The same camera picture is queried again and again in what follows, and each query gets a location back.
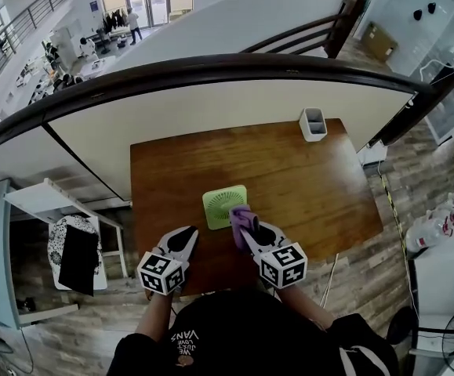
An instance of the wooden floor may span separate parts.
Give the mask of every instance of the wooden floor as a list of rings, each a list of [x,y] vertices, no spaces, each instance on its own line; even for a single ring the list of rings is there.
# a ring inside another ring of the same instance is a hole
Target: wooden floor
[[[390,72],[389,66],[385,63],[378,61],[373,54],[368,52],[361,44],[361,41],[349,37],[345,41],[340,53],[338,53],[338,60],[344,60],[358,65],[371,67],[376,71]]]
[[[421,121],[389,148],[380,166],[389,180],[394,203],[404,226],[433,208],[454,190],[454,140],[437,148],[429,129]],[[404,257],[394,217],[376,166],[365,173],[376,199],[383,232],[340,254],[326,308],[337,316],[360,313],[371,327],[385,335],[394,313],[409,304]],[[138,256],[134,246],[132,212],[121,209],[106,213],[125,227],[125,250],[129,274],[134,274]],[[102,230],[104,249],[115,239]],[[147,305],[139,281],[123,280],[116,258],[107,261],[108,286],[94,298],[71,292],[59,293],[46,255],[47,230],[35,221],[15,222],[11,228],[11,253],[16,297],[34,297],[39,309],[79,302],[77,313],[58,317],[23,329],[35,362],[36,375],[106,374],[118,341],[131,333]],[[320,301],[334,257],[309,263],[301,287]],[[179,311],[187,302],[177,301]],[[3,337],[16,352],[5,356],[23,370],[29,359],[19,331],[0,327]]]

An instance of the person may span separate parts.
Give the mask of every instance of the person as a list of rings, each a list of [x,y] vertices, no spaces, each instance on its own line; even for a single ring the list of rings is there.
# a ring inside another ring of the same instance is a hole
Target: person
[[[129,29],[131,30],[131,35],[133,36],[133,41],[130,43],[130,45],[135,45],[136,44],[136,32],[140,36],[140,40],[142,41],[143,38],[141,38],[141,32],[140,32],[140,27],[138,26],[138,14],[133,13],[133,8],[129,7],[127,9],[127,20],[129,21]]]
[[[58,49],[51,42],[47,42],[47,45],[45,45],[45,58],[55,71],[59,69],[61,74],[65,73],[65,70],[61,67],[62,61]]]
[[[173,293],[154,294],[107,375],[256,374],[397,376],[393,348],[358,314],[335,317],[296,285],[204,295],[169,329]]]
[[[82,56],[87,59],[87,62],[99,60],[96,54],[96,45],[91,39],[80,38],[80,51]]]

